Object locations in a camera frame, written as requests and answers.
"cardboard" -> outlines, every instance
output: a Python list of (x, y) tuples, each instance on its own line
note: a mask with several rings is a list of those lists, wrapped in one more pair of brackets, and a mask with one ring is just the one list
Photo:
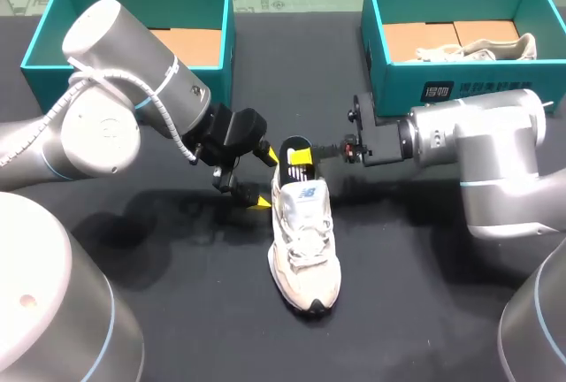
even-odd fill
[(519, 38), (515, 23), (509, 20), (455, 21), (454, 27), (462, 46), (480, 39), (512, 42)]
[(389, 57), (393, 62), (417, 58), (417, 48), (436, 49), (445, 44), (459, 44), (452, 23), (410, 22), (384, 24)]
[(222, 30), (170, 28), (150, 30), (187, 66), (218, 66)]

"shoebox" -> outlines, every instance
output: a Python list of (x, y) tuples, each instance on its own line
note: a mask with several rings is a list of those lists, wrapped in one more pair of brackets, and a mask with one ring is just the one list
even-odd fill
[[(531, 33), (537, 60), (408, 62), (416, 49), (514, 41)], [(363, 0), (362, 38), (376, 113), (530, 88), (554, 111), (566, 94), (566, 27), (552, 0)]]
[[(73, 68), (61, 45), (98, 0), (50, 0), (21, 70), (43, 111), (67, 90)], [(201, 79), (212, 101), (230, 106), (235, 27), (232, 0), (118, 0)]]

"white robotic arm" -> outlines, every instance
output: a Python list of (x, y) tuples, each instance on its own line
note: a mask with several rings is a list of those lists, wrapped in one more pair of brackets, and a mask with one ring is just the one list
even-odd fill
[(566, 170), (540, 177), (535, 149), (545, 104), (531, 90), (478, 95), (411, 109), (378, 123), (371, 94), (354, 98), (349, 135), (334, 155), (373, 166), (413, 158), (420, 167), (458, 163), (466, 221), (483, 239), (566, 232)]
[(251, 109), (213, 104), (209, 88), (120, 3), (101, 0), (80, 15), (63, 53), (78, 72), (51, 111), (0, 125), (0, 190), (123, 171), (140, 147), (135, 113), (172, 138), (191, 164), (215, 167), (220, 192), (248, 206), (264, 203), (233, 168), (249, 152), (277, 164), (265, 120)]
[[(140, 130), (134, 107), (91, 86), (61, 110), (37, 138), (0, 170), (0, 190), (47, 181), (103, 177), (137, 157)], [(0, 156), (33, 138), (42, 118), (0, 125)]]

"black surface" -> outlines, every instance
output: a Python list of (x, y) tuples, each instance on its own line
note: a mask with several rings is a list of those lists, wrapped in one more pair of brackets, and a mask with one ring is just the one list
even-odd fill
[[(238, 15), (233, 108), (256, 108), (275, 150), (303, 134), (353, 132), (352, 95), (369, 90), (357, 13)], [(0, 118), (39, 115), (19, 63), (37, 19), (0, 19)], [(542, 173), (566, 165), (566, 124), (548, 121)], [(269, 186), (249, 157), (241, 180)], [(417, 181), (408, 163), (324, 168), (333, 195), (340, 298), (304, 320), (267, 264), (269, 212), (243, 212), (174, 145), (142, 132), (141, 154), (106, 180), (21, 189), (53, 212), (121, 289), (146, 340), (143, 382), (502, 381), (499, 316), (557, 238), (480, 242), (463, 222), (454, 168)]]

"sneaker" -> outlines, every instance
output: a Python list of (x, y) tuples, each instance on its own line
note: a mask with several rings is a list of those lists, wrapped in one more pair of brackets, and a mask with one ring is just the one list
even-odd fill
[(312, 162), (290, 164), (294, 152), (308, 152), (310, 146), (299, 136), (288, 138), (281, 146), (272, 180), (275, 240), (267, 258), (287, 302), (300, 311), (319, 314), (336, 302), (341, 273), (328, 186), (317, 176)]
[(537, 46), (532, 34), (524, 34), (513, 42), (492, 42), (482, 39), (468, 46), (447, 44), (437, 49), (417, 49), (418, 59), (410, 62), (458, 62), (458, 61), (501, 61), (535, 60)]

